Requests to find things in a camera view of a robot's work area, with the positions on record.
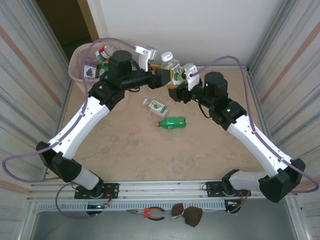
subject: black mounting bracket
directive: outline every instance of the black mounting bracket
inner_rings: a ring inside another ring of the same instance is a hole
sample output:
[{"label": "black mounting bracket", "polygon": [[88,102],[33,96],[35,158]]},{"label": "black mounting bracket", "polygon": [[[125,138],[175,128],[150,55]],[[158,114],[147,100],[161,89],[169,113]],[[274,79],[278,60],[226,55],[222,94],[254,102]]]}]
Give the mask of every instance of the black mounting bracket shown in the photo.
[{"label": "black mounting bracket", "polygon": [[[206,189],[204,190],[206,190],[206,194],[208,198],[241,197],[239,190],[230,189],[228,192],[226,192],[222,181],[208,181],[205,183],[205,186],[206,186]],[[241,190],[241,192],[243,196],[246,196],[250,191]]]},{"label": "black mounting bracket", "polygon": [[74,198],[75,199],[109,199],[110,197],[105,193],[105,189],[108,189],[112,194],[112,199],[117,199],[119,194],[119,183],[103,183],[102,184],[102,193],[97,197],[91,197],[91,190],[84,188],[81,185],[78,185],[75,188]]}]

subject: beige tabletop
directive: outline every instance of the beige tabletop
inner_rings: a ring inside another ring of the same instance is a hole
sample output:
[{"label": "beige tabletop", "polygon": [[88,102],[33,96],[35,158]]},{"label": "beige tabletop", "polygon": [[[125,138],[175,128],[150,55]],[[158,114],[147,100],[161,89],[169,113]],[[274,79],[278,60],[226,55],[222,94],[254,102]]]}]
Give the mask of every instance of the beige tabletop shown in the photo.
[{"label": "beige tabletop", "polygon": [[[247,109],[240,70],[219,72],[228,81],[229,97]],[[144,98],[167,105],[167,117],[185,117],[186,128],[156,127],[156,121],[162,118],[142,105]],[[83,93],[74,84],[64,124],[83,100]],[[250,103],[253,120],[260,126],[251,95]],[[74,159],[105,181],[219,179],[232,169],[263,171],[239,140],[202,115],[196,102],[174,102],[166,87],[152,90],[144,86],[138,93],[130,92],[125,110],[103,118],[82,142]]]}]

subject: brown cloth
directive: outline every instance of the brown cloth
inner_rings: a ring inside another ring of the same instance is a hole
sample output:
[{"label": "brown cloth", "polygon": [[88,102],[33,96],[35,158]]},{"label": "brown cloth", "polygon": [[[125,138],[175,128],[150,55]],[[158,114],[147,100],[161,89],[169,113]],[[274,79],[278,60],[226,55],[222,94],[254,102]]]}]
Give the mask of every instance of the brown cloth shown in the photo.
[{"label": "brown cloth", "polygon": [[191,227],[195,227],[201,220],[202,212],[202,208],[198,208],[195,206],[190,206],[186,210],[184,210],[184,205],[182,203],[178,203],[173,206],[171,215],[175,217],[183,213],[182,217],[185,218],[185,223],[190,225]]},{"label": "brown cloth", "polygon": [[184,210],[185,210],[184,205],[182,203],[177,203],[171,209],[171,215],[172,217],[179,216],[183,213]]}]

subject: metal wall panel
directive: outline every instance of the metal wall panel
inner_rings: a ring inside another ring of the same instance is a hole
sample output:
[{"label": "metal wall panel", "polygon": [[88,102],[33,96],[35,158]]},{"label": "metal wall panel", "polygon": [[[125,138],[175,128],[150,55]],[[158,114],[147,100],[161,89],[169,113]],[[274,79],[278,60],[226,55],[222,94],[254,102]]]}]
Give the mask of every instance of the metal wall panel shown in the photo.
[{"label": "metal wall panel", "polygon": [[[274,143],[320,182],[320,1],[287,5],[263,51],[250,66]],[[302,179],[299,189],[313,183]],[[320,236],[320,191],[300,194],[314,239]]]},{"label": "metal wall panel", "polygon": [[[35,151],[57,132],[70,86],[68,62],[32,1],[0,2],[0,160]],[[9,170],[40,179],[38,156],[15,159]],[[0,168],[0,239],[16,239],[29,185]]]}]

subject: green label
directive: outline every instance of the green label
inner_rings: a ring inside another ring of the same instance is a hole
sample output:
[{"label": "green label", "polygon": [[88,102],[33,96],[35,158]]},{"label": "green label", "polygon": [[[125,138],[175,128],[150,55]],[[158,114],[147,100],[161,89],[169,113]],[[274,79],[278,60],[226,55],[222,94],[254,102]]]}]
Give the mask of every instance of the green label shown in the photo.
[{"label": "green label", "polygon": [[163,105],[162,103],[156,101],[156,100],[152,100],[152,102],[149,104],[149,107],[160,112],[160,113],[164,113],[167,106]]},{"label": "green label", "polygon": [[181,76],[181,67],[180,64],[176,65],[175,67],[172,68],[174,74],[172,78],[172,82],[174,85],[180,85],[184,80]]},{"label": "green label", "polygon": [[164,111],[167,109],[167,106],[164,106],[163,108],[162,108],[162,110],[160,111],[160,113],[164,113]]}]

